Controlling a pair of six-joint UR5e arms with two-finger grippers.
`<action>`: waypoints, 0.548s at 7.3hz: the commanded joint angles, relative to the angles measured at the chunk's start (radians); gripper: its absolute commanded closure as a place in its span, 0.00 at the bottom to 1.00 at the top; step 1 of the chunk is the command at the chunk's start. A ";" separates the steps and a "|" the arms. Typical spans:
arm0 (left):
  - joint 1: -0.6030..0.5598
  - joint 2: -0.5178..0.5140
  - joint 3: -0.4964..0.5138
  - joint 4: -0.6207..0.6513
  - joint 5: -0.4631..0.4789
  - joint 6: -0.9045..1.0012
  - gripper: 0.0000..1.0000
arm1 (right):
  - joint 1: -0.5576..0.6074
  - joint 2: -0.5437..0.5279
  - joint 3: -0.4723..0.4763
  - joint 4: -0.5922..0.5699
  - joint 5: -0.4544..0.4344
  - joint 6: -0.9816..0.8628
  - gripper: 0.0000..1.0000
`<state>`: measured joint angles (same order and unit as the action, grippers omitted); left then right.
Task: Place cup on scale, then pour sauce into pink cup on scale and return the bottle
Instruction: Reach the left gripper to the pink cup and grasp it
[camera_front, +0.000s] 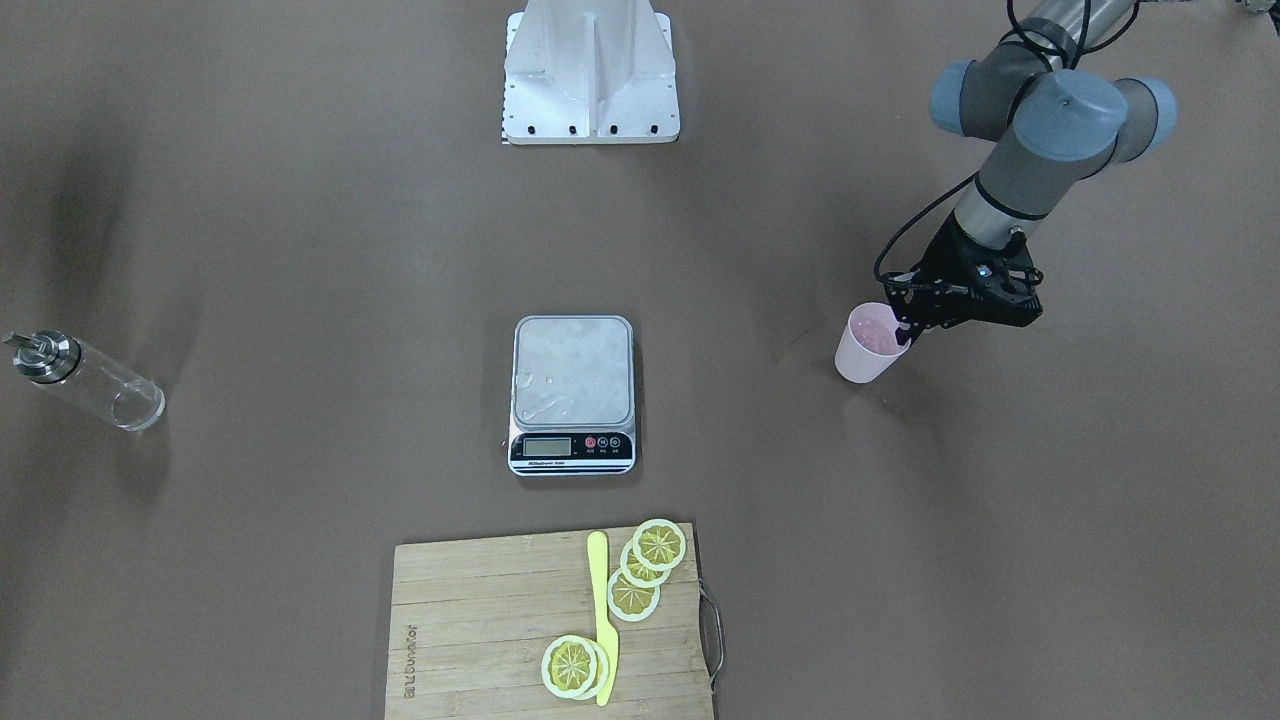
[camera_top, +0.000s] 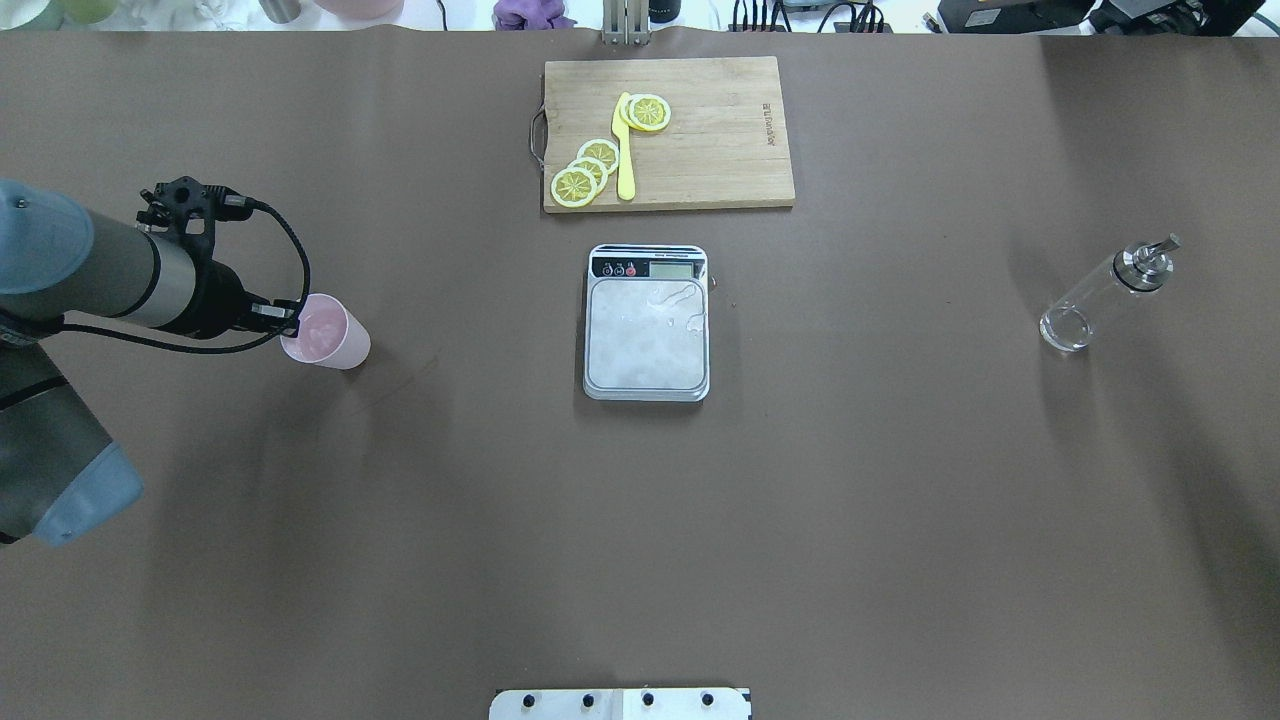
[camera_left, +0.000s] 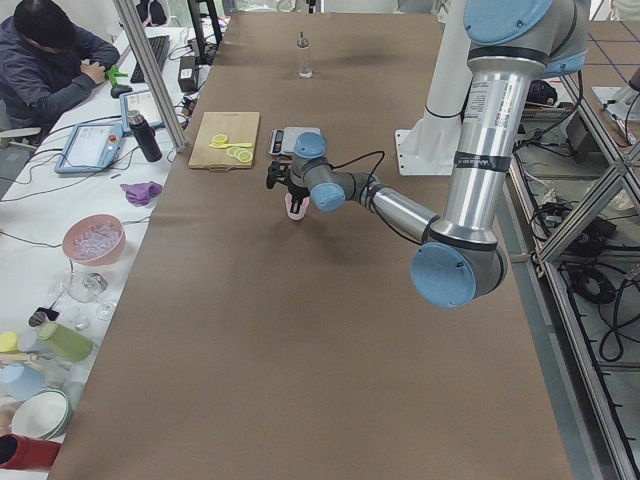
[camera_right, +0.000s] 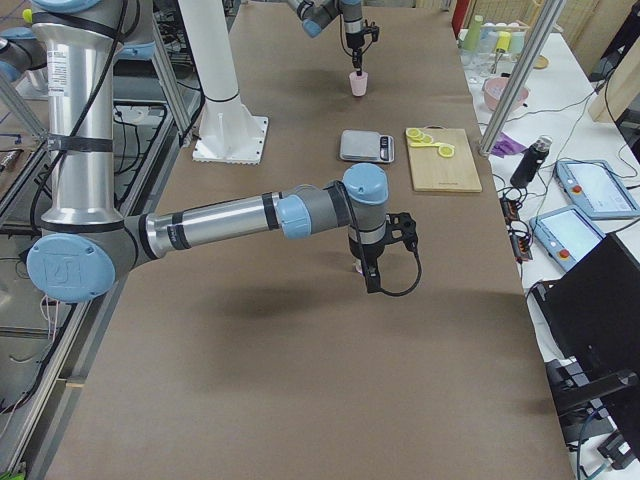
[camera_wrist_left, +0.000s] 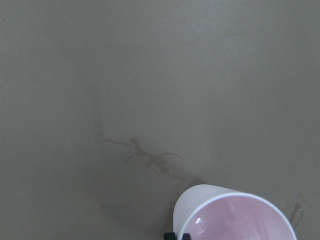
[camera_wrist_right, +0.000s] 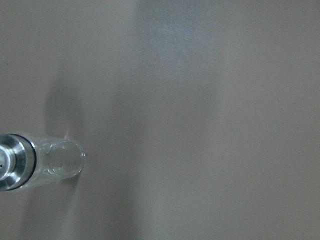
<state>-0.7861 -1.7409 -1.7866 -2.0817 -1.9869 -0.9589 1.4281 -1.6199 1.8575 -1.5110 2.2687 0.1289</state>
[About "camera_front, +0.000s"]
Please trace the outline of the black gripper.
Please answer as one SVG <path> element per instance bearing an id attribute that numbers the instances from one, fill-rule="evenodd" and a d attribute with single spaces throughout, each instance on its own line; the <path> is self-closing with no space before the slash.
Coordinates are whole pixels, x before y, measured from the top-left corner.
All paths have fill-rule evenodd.
<path id="1" fill-rule="evenodd" d="M 1027 233 L 1015 225 L 1005 238 L 1004 247 L 991 249 L 948 215 L 918 263 L 904 273 L 884 273 L 896 342 L 910 346 L 928 331 L 965 322 L 1027 327 L 1041 318 L 1037 290 L 1044 277 L 1027 249 Z"/>

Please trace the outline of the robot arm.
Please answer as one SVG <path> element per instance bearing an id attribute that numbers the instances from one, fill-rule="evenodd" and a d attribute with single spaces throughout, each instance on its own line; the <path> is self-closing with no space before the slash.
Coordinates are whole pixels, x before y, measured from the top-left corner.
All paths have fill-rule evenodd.
<path id="1" fill-rule="evenodd" d="M 1138 1 L 1042 1 L 1024 17 L 1006 6 L 1009 28 L 989 54 L 940 73 L 934 124 L 993 147 L 947 192 L 955 206 L 918 261 L 873 266 L 897 345 L 966 322 L 1025 327 L 1042 315 L 1030 237 L 1074 184 L 1157 149 L 1178 123 L 1164 82 L 1082 68 L 1139 12 Z"/>

